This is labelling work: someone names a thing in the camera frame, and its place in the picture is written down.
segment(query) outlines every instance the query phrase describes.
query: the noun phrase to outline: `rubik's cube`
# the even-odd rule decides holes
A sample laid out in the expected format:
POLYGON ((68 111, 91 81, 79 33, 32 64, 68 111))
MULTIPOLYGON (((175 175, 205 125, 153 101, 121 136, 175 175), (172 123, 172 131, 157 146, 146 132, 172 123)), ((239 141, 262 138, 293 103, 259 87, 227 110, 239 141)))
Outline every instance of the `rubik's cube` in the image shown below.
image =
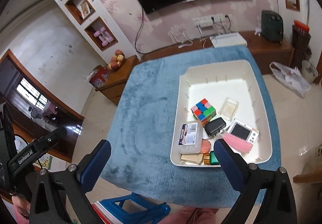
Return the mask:
POLYGON ((206 99, 193 106, 191 111, 194 118, 200 120, 203 126, 216 116, 216 109, 206 99))

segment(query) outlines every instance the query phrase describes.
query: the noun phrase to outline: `person's hand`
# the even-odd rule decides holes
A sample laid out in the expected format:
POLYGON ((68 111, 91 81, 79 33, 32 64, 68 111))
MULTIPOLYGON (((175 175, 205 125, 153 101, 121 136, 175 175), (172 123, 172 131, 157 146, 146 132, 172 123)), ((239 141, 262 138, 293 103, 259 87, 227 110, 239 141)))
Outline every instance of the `person's hand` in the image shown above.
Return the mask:
POLYGON ((12 196, 11 200, 13 205, 17 208, 21 215, 23 215, 24 217, 29 216, 30 202, 28 200, 20 195, 12 196))

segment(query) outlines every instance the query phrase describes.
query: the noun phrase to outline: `gold bottle cap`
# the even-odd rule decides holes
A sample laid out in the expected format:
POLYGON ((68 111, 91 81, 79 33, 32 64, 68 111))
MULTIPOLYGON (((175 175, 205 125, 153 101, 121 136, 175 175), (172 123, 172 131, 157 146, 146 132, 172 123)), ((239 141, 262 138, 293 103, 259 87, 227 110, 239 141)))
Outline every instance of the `gold bottle cap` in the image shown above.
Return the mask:
POLYGON ((210 153, 205 153, 203 155, 203 162, 205 165, 210 165, 210 153))

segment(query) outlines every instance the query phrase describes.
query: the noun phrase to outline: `white tray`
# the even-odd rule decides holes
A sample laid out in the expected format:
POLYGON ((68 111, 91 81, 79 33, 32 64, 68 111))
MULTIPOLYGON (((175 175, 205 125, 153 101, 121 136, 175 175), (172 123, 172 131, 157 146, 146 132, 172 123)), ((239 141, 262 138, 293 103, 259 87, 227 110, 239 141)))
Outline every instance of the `white tray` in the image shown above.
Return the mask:
MULTIPOLYGON (((259 130, 258 141, 249 154, 241 154, 247 163, 263 163, 272 156, 272 141, 268 119, 260 89, 250 63, 246 60, 234 60, 220 63, 190 67, 180 76, 177 112, 175 118, 170 159, 174 165, 183 167, 220 167, 196 165, 181 161, 179 138, 182 125, 194 120, 191 107, 207 99, 217 113, 226 97, 239 102, 235 118, 259 130)), ((208 139, 214 148, 215 138, 209 138, 203 131, 203 138, 208 139)))

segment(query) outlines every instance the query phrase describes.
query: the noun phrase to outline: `floral wallpaper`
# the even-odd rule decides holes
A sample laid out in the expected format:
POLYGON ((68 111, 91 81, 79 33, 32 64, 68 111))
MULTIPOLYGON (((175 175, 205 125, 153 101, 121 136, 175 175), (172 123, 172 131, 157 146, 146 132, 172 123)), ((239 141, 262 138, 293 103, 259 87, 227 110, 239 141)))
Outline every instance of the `floral wallpaper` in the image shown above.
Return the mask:
MULTIPOLYGON (((129 41, 134 45, 142 21, 142 9, 137 0, 101 0, 129 41)), ((198 0, 172 5, 149 15, 144 14, 143 30, 137 49, 149 52, 188 38, 199 38, 193 18, 223 13, 231 20, 232 31, 255 30, 263 9, 277 11, 277 0, 198 0)), ((202 36, 222 31, 220 27, 202 29, 202 36)))

